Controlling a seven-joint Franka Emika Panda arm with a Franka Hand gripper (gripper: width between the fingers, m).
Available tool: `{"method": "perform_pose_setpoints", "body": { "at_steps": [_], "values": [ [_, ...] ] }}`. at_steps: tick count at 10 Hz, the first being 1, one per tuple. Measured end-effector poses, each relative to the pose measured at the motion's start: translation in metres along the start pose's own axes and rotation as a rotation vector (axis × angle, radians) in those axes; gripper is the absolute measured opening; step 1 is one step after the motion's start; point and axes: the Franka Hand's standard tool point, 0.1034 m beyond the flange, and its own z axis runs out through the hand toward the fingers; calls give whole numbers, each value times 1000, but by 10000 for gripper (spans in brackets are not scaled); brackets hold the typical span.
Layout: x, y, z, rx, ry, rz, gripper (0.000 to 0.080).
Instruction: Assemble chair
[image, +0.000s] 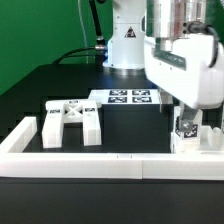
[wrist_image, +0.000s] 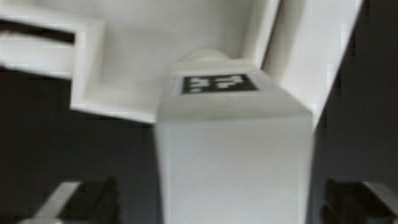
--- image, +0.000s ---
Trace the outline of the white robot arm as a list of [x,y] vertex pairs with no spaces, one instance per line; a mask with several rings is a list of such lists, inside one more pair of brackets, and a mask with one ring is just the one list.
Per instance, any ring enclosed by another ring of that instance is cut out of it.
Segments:
[[179,129],[224,102],[224,47],[210,24],[213,0],[147,0],[146,77],[180,101]]

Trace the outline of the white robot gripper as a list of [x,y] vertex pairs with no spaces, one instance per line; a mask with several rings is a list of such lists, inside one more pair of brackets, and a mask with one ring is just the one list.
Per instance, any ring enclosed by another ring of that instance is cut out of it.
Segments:
[[154,38],[144,40],[146,77],[160,87],[160,112],[173,104],[172,96],[183,102],[179,116],[181,132],[193,129],[195,109],[217,108],[224,102],[224,47],[218,44],[216,63],[209,67],[213,45],[212,36],[192,34],[175,40],[172,51],[167,52],[156,46]]

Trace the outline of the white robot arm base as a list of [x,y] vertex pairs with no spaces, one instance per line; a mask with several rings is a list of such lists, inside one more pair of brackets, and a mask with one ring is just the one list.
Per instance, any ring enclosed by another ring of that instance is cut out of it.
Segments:
[[145,68],[144,39],[153,0],[112,0],[113,34],[107,43],[105,69],[115,73]]

